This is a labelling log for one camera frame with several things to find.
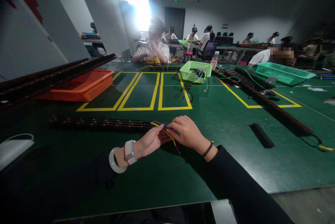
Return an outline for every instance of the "bright window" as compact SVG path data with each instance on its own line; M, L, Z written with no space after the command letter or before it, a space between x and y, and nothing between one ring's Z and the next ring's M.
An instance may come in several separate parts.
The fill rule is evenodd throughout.
M125 0L135 6L136 23L139 31L148 31L150 25L149 0Z

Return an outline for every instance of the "plastic basket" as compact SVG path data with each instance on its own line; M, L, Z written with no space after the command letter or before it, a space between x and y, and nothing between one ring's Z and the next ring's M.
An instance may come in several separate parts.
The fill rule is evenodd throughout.
M181 44L187 44L188 41L187 40L178 40Z
M274 76L278 78L278 81L287 85L296 85L315 77L316 75L311 72L299 70L291 67L287 67L280 64L274 64L271 62L259 63L256 69L256 73L265 77Z
M91 102L113 84L112 70L94 69L81 75L58 89L51 90L38 99Z
M197 77L197 74L190 70L192 68L199 68L199 69L203 68L203 70L206 72L207 77L210 77L212 73L211 64L195 62L195 61L188 61L186 64L184 64L183 67L180 68L181 78L187 81L194 82ZM198 83L203 83L203 78L201 78Z

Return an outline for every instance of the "green workbench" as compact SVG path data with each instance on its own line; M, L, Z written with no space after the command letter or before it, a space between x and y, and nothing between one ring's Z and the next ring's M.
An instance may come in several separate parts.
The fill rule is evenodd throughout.
M119 72L114 74L113 85L91 103L34 100L1 115L3 139L31 133L36 143L33 148L53 144L50 154L25 187L70 164L141 137L139 134L50 129L47 121L53 115L150 120L165 124L177 116L188 115L207 139L214 140L215 145L223 145L269 193L335 184L335 152L323 152L310 146L317 145L314 137L304 140L296 137L239 88L227 88L212 76L208 78L207 92L204 92L205 84L193 85L184 91L178 71L162 74L163 71L154 73L146 68L141 75L137 69L143 66L124 62L102 66L102 69ZM255 72L255 68L244 68ZM311 86L304 85L326 91L313 91L308 89ZM332 82L312 79L296 87L280 83L276 86L278 96L283 96L277 104L314 130L324 146L335 147L335 108L324 103L335 96ZM261 145L249 126L252 123L264 129L276 145L274 148L265 149ZM171 142L165 144L118 176L111 190L101 186L60 219L224 198L219 190L209 189L211 181L206 163L199 155L180 145L179 150L181 156Z

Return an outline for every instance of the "hand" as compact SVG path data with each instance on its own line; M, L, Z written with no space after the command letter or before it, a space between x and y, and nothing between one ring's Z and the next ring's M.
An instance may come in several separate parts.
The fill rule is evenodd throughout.
M180 144L196 150L199 154L204 154L210 145L208 141L199 131L198 127L188 116L179 116L172 120L168 125L167 132L177 140Z
M151 53L145 54L144 61L145 62L151 62L155 60L155 56Z
M136 159L148 156L156 151L162 144L171 140L171 138L163 132L162 129L163 125L152 128L133 144Z

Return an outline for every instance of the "plastic bottle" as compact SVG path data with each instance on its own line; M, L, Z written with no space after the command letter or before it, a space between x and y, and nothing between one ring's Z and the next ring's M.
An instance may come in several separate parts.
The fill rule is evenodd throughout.
M215 69L218 59L219 59L219 52L216 51L214 57L212 58L212 61L210 62L210 64L212 65L212 69Z

